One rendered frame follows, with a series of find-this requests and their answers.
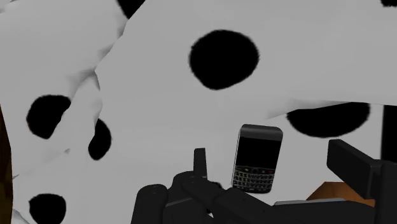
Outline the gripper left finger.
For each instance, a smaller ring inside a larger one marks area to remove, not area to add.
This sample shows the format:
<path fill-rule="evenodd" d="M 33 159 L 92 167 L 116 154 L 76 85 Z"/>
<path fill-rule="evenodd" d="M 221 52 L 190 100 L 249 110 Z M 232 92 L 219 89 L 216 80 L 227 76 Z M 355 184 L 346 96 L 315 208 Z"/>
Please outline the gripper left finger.
<path fill-rule="evenodd" d="M 183 191 L 182 183 L 195 176 L 207 179 L 205 148 L 194 150 L 193 170 L 175 175 L 170 188 L 154 184 L 138 191 L 130 224 L 224 224 Z"/>

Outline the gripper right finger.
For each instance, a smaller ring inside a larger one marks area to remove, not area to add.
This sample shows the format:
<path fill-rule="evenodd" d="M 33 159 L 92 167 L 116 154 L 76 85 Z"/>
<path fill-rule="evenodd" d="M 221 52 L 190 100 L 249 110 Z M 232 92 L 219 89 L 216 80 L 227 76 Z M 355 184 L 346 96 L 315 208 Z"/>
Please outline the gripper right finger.
<path fill-rule="evenodd" d="M 331 139 L 326 165 L 363 199 L 375 201 L 373 224 L 397 224 L 397 163 L 374 159 L 341 139 Z"/>

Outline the white black-spotted bed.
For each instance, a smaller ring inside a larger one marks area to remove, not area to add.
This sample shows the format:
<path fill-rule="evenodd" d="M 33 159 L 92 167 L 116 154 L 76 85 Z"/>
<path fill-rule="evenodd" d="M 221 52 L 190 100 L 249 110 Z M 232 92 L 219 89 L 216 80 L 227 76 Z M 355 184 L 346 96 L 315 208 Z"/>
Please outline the white black-spotted bed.
<path fill-rule="evenodd" d="M 379 156 L 397 106 L 397 0 L 12 0 L 0 9 L 11 224 L 130 224 L 205 148 L 232 184 L 244 124 L 283 140 L 264 202 L 337 177 L 339 137 Z"/>

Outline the black keypad phone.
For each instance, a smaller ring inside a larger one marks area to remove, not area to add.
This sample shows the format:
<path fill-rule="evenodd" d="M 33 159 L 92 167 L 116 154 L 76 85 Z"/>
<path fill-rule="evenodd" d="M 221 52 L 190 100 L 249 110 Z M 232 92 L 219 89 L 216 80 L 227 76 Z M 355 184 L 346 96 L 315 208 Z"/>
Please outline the black keypad phone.
<path fill-rule="evenodd" d="M 246 193 L 269 193 L 282 139 L 283 132 L 278 127 L 244 124 L 236 145 L 232 188 Z"/>

